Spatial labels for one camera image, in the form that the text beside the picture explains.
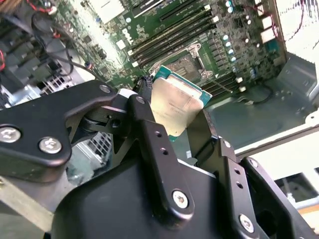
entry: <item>hole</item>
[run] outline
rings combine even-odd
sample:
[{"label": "hole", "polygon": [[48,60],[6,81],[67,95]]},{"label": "hole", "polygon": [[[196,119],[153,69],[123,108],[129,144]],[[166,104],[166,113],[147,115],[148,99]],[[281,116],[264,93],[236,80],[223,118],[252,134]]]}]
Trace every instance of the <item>hole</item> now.
[{"label": "hole", "polygon": [[157,137],[161,138],[161,133],[160,133],[160,132],[155,131],[155,135],[156,135]]},{"label": "hole", "polygon": [[162,154],[168,155],[168,151],[165,148],[161,148],[160,151]]},{"label": "hole", "polygon": [[239,188],[241,188],[241,189],[244,188],[243,185],[242,185],[240,182],[236,182],[236,184],[237,184],[237,186],[238,186]]},{"label": "hole", "polygon": [[121,124],[121,121],[119,119],[113,119],[111,120],[111,127],[112,128],[117,128],[119,127]]}]

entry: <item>cable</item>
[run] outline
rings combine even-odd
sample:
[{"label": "cable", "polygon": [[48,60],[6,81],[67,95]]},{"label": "cable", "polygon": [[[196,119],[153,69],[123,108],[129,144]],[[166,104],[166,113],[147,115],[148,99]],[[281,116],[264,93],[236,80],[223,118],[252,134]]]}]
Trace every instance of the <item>cable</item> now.
[{"label": "cable", "polygon": [[35,11],[40,11],[40,12],[51,12],[52,11],[52,8],[42,8],[42,7],[38,7],[38,6],[35,6],[33,3],[30,2],[30,0],[26,0],[26,2],[30,5],[30,7],[35,10]]},{"label": "cable", "polygon": [[75,63],[73,61],[69,61],[67,59],[64,59],[62,57],[59,57],[57,55],[54,55],[54,54],[51,54],[50,52],[47,52],[47,54],[53,58],[53,59],[56,59],[56,60],[59,60],[59,61],[62,61],[62,62],[65,62],[65,63],[69,63],[69,64],[72,64],[73,66],[76,66],[76,67],[79,67],[83,70],[86,70],[87,72],[91,73],[96,79],[100,80],[100,81],[105,81],[105,79],[103,79],[102,77],[98,76],[95,72],[89,70],[88,68],[86,68],[85,66],[82,66],[81,64],[78,64],[78,63]]},{"label": "cable", "polygon": [[241,96],[237,99],[237,102],[245,102],[246,105],[260,105],[260,104],[266,103],[268,100],[270,100],[273,97],[274,90],[270,86],[267,86],[265,83],[257,84],[255,86],[263,86],[265,89],[267,89],[269,91],[269,94],[267,95],[267,97],[261,101],[253,101],[246,98],[245,96]]},{"label": "cable", "polygon": [[4,54],[3,52],[0,50],[0,71],[2,71],[5,68],[5,60],[4,60]]},{"label": "cable", "polygon": [[299,2],[300,2],[300,5],[301,5],[301,10],[302,10],[300,23],[299,23],[299,26],[298,26],[297,30],[296,30],[296,31],[293,33],[293,35],[292,35],[289,39],[287,39],[287,40],[281,39],[281,38],[279,37],[279,34],[278,34],[278,32],[279,32],[278,29],[279,29],[279,28],[276,26],[275,21],[274,21],[274,18],[273,18],[273,15],[272,15],[270,12],[264,12],[264,11],[262,11],[261,9],[257,8],[257,7],[249,6],[249,5],[245,5],[244,7],[245,7],[245,8],[253,9],[253,10],[255,10],[255,11],[259,11],[259,12],[261,12],[262,14],[265,14],[265,15],[270,16],[271,21],[272,21],[272,26],[271,26],[271,28],[272,28],[273,34],[275,35],[275,37],[277,38],[277,40],[279,40],[280,42],[287,42],[287,41],[290,41],[291,39],[293,39],[293,38],[295,37],[295,35],[300,31],[300,29],[301,29],[301,27],[302,27],[302,25],[303,25],[303,22],[304,22],[305,4],[306,4],[306,3],[305,3],[305,0],[299,0]]}]

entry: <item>black plastic part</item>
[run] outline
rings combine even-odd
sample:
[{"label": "black plastic part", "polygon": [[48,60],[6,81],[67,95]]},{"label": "black plastic part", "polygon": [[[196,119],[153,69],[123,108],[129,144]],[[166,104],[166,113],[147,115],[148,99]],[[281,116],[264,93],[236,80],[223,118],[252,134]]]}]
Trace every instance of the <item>black plastic part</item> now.
[{"label": "black plastic part", "polygon": [[216,179],[182,164],[179,167],[196,203],[196,213],[182,228],[172,229],[154,213],[155,188],[145,177],[142,159],[136,158],[67,195],[55,213],[52,239],[221,238]]},{"label": "black plastic part", "polygon": [[244,158],[245,167],[258,223],[263,225],[269,237],[292,239],[316,239],[314,231],[289,202],[263,167],[252,158]]},{"label": "black plastic part", "polygon": [[[17,128],[21,138],[15,143],[0,142],[0,175],[35,182],[58,179],[71,156],[70,141],[82,117],[116,96],[111,88],[110,93],[103,92],[103,84],[90,81],[1,111],[0,127]],[[42,152],[38,145],[44,137],[58,139],[62,150]]]},{"label": "black plastic part", "polygon": [[[257,224],[245,169],[236,163],[233,147],[218,137],[208,112],[201,111],[187,128],[187,132],[191,153],[197,159],[197,166],[215,173],[219,181],[218,211],[224,216],[218,223],[223,236],[257,239],[260,235],[265,235]],[[252,233],[243,228],[239,220],[240,215],[250,219],[254,227]]]}]

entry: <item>capacitor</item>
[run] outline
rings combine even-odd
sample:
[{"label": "capacitor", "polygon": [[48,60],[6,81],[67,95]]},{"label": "capacitor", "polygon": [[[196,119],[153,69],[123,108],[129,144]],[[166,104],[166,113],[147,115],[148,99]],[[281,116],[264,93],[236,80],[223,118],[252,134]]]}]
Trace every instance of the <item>capacitor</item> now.
[{"label": "capacitor", "polygon": [[234,11],[234,8],[233,8],[232,6],[230,6],[230,7],[227,9],[227,11],[228,11],[229,13],[232,13],[232,12]]},{"label": "capacitor", "polygon": [[250,78],[251,79],[255,79],[256,78],[256,70],[254,68],[250,68],[249,69],[249,74],[250,74]]},{"label": "capacitor", "polygon": [[231,6],[231,1],[226,1],[225,6],[226,7],[230,7]]}]

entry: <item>screw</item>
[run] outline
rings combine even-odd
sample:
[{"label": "screw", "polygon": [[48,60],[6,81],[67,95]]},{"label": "screw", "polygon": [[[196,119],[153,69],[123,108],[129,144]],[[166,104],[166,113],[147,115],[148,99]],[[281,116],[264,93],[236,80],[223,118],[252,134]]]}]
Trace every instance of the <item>screw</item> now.
[{"label": "screw", "polygon": [[105,93],[110,93],[111,90],[109,89],[109,87],[105,86],[105,85],[100,85],[100,89],[101,91],[105,92]]},{"label": "screw", "polygon": [[254,232],[254,225],[246,215],[244,214],[239,215],[239,221],[246,231],[248,231],[249,233]]},{"label": "screw", "polygon": [[251,164],[252,164],[255,168],[258,167],[258,163],[257,163],[255,160],[250,159],[249,161],[251,162]]},{"label": "screw", "polygon": [[224,140],[224,144],[226,145],[227,148],[231,148],[230,143],[228,143],[227,141]]},{"label": "screw", "polygon": [[138,102],[140,102],[141,104],[145,104],[144,99],[143,99],[142,97],[140,97],[140,96],[137,96],[137,97],[136,97],[136,100],[137,100]]},{"label": "screw", "polygon": [[179,190],[173,192],[173,200],[180,208],[187,208],[188,206],[187,196]]},{"label": "screw", "polygon": [[45,6],[46,8],[51,7],[51,2],[50,2],[50,1],[45,1],[45,2],[44,2],[44,6]]},{"label": "screw", "polygon": [[61,151],[62,145],[56,138],[45,137],[40,141],[39,148],[45,153],[54,154]]},{"label": "screw", "polygon": [[0,128],[0,142],[14,143],[21,138],[21,133],[16,128],[2,127]]}]

